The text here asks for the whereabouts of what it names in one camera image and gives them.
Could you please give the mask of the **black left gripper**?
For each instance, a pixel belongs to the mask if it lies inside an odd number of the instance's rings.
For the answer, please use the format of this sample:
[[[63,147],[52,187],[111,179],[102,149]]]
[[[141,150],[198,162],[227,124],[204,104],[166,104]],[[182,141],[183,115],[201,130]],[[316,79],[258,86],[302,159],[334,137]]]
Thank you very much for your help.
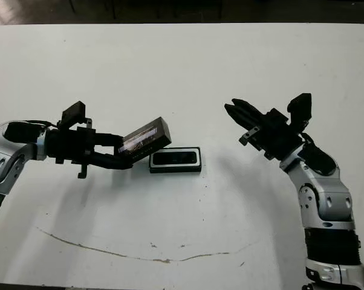
[[[78,178],[86,178],[88,163],[86,158],[93,152],[94,144],[108,147],[121,147],[123,137],[113,134],[95,133],[92,128],[92,119],[85,119],[85,127],[71,129],[52,129],[45,137],[45,153],[47,157],[54,158],[56,164],[63,164],[66,160],[81,166]],[[133,163],[124,155],[111,155],[94,152],[92,165],[104,169],[127,170]]]

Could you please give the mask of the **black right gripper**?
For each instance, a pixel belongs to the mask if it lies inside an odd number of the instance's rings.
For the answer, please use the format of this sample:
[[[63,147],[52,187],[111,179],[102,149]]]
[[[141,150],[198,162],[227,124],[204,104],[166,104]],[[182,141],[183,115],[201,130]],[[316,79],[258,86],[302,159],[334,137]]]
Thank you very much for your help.
[[[226,112],[247,130],[240,142],[264,151],[268,160],[282,161],[302,144],[301,137],[287,123],[288,118],[277,109],[262,114],[245,100],[233,98],[232,103],[224,105]]]

